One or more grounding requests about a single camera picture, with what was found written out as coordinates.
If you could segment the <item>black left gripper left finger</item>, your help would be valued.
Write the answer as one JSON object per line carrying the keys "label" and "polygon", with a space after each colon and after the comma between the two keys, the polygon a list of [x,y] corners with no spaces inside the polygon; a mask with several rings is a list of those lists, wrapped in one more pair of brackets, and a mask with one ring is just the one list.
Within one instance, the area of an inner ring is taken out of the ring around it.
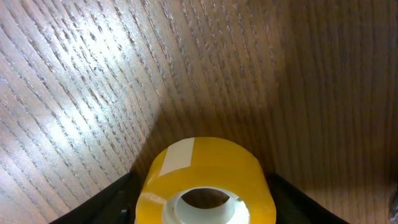
{"label": "black left gripper left finger", "polygon": [[140,176],[129,172],[51,224],[134,223],[139,194]]}

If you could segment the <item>yellow adhesive tape roll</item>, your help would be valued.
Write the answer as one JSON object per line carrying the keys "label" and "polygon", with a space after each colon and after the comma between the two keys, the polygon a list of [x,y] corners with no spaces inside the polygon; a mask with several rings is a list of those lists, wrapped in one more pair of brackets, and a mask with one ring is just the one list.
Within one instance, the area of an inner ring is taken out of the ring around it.
{"label": "yellow adhesive tape roll", "polygon": [[[183,196],[213,189],[228,200],[196,208]],[[180,140],[153,161],[136,204],[138,223],[275,223],[277,212],[259,161],[226,139]]]}

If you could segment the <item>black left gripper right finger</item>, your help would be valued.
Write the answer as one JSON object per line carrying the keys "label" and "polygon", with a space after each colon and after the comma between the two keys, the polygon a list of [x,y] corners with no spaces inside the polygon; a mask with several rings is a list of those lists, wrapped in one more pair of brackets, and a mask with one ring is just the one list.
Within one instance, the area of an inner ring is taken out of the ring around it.
{"label": "black left gripper right finger", "polygon": [[277,174],[266,177],[275,203],[276,224],[348,224]]}

